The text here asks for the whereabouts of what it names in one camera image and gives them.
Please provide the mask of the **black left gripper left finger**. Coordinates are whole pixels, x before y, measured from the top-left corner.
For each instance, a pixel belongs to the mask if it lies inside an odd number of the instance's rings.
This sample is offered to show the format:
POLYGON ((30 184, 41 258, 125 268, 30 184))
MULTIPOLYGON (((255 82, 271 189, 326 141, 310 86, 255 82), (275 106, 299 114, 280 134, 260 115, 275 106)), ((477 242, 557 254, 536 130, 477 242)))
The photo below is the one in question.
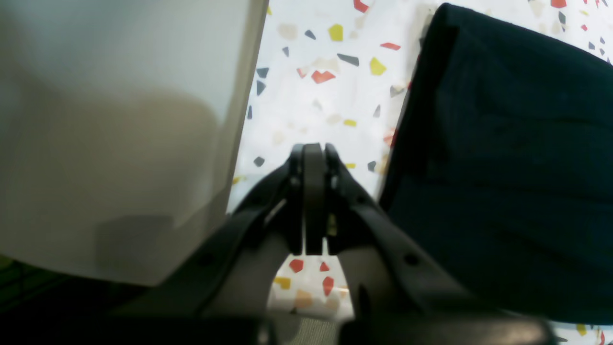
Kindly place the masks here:
POLYGON ((138 345, 275 345, 267 300, 285 258, 316 253, 316 144, 297 144, 162 284, 110 314, 138 345))

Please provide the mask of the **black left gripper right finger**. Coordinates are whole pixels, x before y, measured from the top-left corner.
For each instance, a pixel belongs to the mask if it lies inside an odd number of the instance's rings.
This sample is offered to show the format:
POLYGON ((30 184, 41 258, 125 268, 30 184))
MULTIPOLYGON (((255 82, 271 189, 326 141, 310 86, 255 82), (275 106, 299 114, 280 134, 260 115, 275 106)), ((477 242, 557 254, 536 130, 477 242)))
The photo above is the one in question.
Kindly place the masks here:
POLYGON ((556 345, 542 319, 479 299, 403 233, 354 180, 333 145, 320 148, 328 252, 337 256, 354 318, 340 345, 556 345))

